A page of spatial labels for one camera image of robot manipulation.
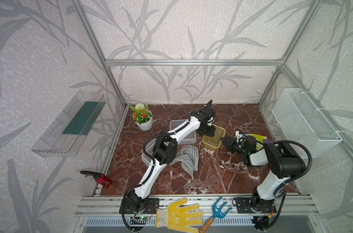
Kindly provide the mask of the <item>olive yellow lunch box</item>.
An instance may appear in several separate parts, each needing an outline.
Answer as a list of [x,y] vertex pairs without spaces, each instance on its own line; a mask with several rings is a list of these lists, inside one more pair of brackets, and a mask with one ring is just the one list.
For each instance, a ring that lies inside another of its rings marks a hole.
[[210,150],[217,150],[220,148],[221,144],[222,144],[222,137],[225,137],[226,135],[226,130],[220,126],[217,125],[212,125],[215,127],[215,131],[214,131],[214,136],[213,137],[209,137],[209,136],[204,136],[202,139],[202,143],[204,145],[204,147],[210,149]]

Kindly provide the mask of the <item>clear plastic lunch box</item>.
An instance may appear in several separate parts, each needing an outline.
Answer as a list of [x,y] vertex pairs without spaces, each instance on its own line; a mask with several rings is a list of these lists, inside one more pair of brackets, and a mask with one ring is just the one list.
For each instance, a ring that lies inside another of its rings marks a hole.
[[170,130],[175,131],[178,145],[192,145],[196,142],[195,131],[198,128],[196,122],[191,121],[189,124],[188,120],[171,120],[169,123]]

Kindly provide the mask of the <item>grey striped cleaning cloth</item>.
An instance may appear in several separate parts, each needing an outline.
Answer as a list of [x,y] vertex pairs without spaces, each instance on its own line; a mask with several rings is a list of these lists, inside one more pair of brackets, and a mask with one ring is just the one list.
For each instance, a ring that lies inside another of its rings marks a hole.
[[198,171],[199,151],[196,146],[185,145],[176,154],[175,159],[170,163],[174,165],[181,163],[182,168],[194,179],[194,172]]

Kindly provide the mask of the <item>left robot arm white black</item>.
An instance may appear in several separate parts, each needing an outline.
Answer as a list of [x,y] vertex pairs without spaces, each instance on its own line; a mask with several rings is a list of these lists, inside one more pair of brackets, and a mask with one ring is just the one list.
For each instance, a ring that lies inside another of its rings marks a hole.
[[198,131],[201,135],[214,136],[215,127],[212,126],[214,119],[215,116],[204,117],[198,116],[196,113],[167,133],[161,133],[148,139],[146,143],[154,138],[156,139],[152,154],[149,154],[146,149],[143,148],[144,154],[151,159],[151,163],[140,182],[125,191],[119,213],[125,214],[127,209],[130,210],[131,214],[144,210],[151,189],[158,176],[162,170],[176,158],[179,142],[194,131]]

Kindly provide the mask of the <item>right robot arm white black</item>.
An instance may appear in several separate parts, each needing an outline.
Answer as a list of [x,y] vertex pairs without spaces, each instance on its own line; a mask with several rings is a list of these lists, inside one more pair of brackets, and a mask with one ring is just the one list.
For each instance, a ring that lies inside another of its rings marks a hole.
[[285,190],[282,193],[279,191],[288,183],[303,177],[312,165],[310,151],[295,141],[264,143],[253,136],[222,137],[221,141],[230,153],[240,155],[245,165],[268,165],[270,168],[268,175],[254,189],[250,198],[233,200],[239,214],[261,214],[268,211],[275,213],[275,199],[286,196]]

